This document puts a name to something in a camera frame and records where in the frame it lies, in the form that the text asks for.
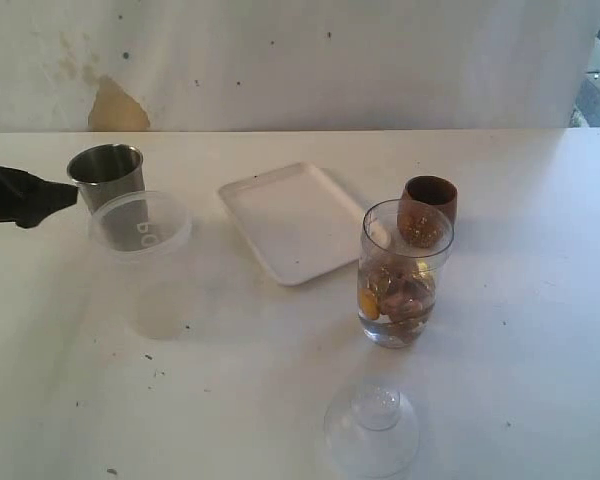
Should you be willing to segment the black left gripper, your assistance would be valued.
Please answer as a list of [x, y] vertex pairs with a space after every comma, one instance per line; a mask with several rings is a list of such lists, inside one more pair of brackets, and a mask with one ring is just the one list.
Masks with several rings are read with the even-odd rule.
[[0, 166], [0, 223], [37, 227], [49, 216], [75, 205], [77, 199], [75, 185], [41, 178], [33, 181], [28, 172]]

